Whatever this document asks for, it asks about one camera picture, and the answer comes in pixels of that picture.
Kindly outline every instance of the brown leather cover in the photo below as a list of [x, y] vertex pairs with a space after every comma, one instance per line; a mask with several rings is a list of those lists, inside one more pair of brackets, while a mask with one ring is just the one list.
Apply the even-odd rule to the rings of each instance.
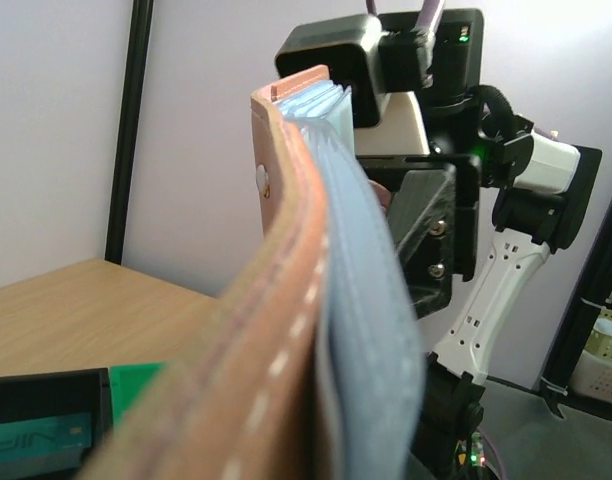
[[272, 101], [325, 78], [326, 67], [315, 67], [252, 95], [255, 161], [269, 179], [264, 242], [79, 478], [313, 478], [326, 195], [299, 132]]

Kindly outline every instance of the white stitching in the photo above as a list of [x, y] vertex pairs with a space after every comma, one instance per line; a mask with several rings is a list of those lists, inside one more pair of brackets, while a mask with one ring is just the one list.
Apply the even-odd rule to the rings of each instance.
[[297, 338], [301, 335], [305, 326], [306, 326], [306, 314], [300, 313], [299, 315], [297, 315], [295, 322], [293, 322], [293, 325], [290, 327], [290, 332], [288, 332], [288, 334], [290, 335], [291, 338]]
[[239, 458], [232, 457], [226, 462], [222, 480], [239, 480], [242, 476], [242, 463]]
[[248, 419], [246, 420], [246, 428], [249, 432], [255, 433], [262, 424], [262, 420], [264, 420], [269, 403], [270, 398], [266, 390], [260, 390], [257, 392], [253, 406], [248, 414]]
[[275, 360], [273, 360], [273, 363], [271, 363], [270, 367], [268, 367], [268, 374], [271, 377], [278, 377], [288, 363], [288, 357], [289, 355], [286, 350], [280, 350], [275, 357]]
[[[306, 295], [304, 296], [304, 305], [308, 307], [313, 303], [317, 292], [319, 290], [319, 282], [322, 278], [322, 274], [326, 269], [327, 264], [327, 249], [329, 245], [328, 235], [324, 234], [321, 243], [321, 252], [317, 265], [313, 271], [313, 278], [308, 287]], [[306, 311], [303, 310], [297, 314], [295, 321], [290, 327], [288, 335], [292, 339], [298, 338], [304, 331], [306, 324], [308, 323], [308, 316]], [[288, 363], [289, 352], [285, 347], [280, 348], [277, 355], [273, 358], [273, 361], [268, 366], [268, 374], [270, 378], [277, 378], [284, 371], [284, 367]], [[270, 394], [264, 387], [262, 387], [256, 394], [253, 405], [246, 419], [246, 428], [251, 434], [255, 434], [261, 425], [263, 424], [266, 412], [270, 405]], [[239, 480], [242, 472], [241, 460], [238, 457], [231, 457], [222, 474], [222, 480]]]
[[315, 297], [317, 296], [317, 279], [313, 280], [313, 282], [310, 284], [310, 287], [308, 287], [308, 291], [306, 292], [306, 296], [304, 297], [304, 303], [306, 305], [310, 305], [311, 303], [313, 303], [313, 301], [315, 300]]

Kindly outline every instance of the white plastic housing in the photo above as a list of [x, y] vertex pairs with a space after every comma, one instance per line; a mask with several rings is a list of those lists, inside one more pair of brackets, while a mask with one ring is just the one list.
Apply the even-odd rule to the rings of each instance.
[[536, 132], [532, 132], [531, 136], [534, 140], [533, 155], [528, 167], [513, 185], [541, 193], [565, 192], [577, 171], [579, 150]]
[[413, 92], [392, 93], [382, 121], [356, 128], [355, 155], [429, 155], [422, 112]]
[[483, 384], [497, 335], [519, 292], [549, 255], [548, 245], [535, 245], [529, 235], [509, 229], [495, 232], [466, 305], [433, 349], [438, 362], [457, 376], [468, 372], [475, 384]]

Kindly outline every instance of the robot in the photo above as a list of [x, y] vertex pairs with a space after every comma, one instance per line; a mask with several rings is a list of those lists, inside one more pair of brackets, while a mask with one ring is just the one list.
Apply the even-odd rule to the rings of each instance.
[[[376, 15], [367, 5], [368, 14], [296, 27], [275, 64], [282, 77], [325, 64], [352, 88], [355, 153], [395, 195], [387, 215], [418, 316], [450, 302], [452, 275], [473, 279], [479, 190], [499, 189], [483, 271], [428, 355], [412, 445], [438, 479], [463, 478], [468, 462], [455, 447], [470, 457], [497, 336], [524, 285], [577, 236], [602, 152], [557, 141], [480, 84], [480, 11], [425, 0], [419, 12]], [[409, 203], [406, 218], [398, 198]]]

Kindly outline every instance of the metal bolt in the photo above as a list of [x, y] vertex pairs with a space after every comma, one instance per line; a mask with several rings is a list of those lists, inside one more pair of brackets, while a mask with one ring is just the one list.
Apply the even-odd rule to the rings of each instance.
[[428, 146], [430, 147], [430, 149], [432, 150], [434, 154], [441, 155], [442, 149], [439, 148], [439, 145], [437, 145], [435, 142], [433, 141], [428, 142]]
[[438, 263], [437, 265], [431, 265], [428, 267], [428, 273], [433, 278], [442, 278], [446, 273], [446, 267], [443, 264]]
[[438, 220], [432, 227], [430, 227], [430, 231], [428, 233], [430, 233], [433, 237], [439, 237], [446, 232], [446, 227], [447, 225], [444, 220]]

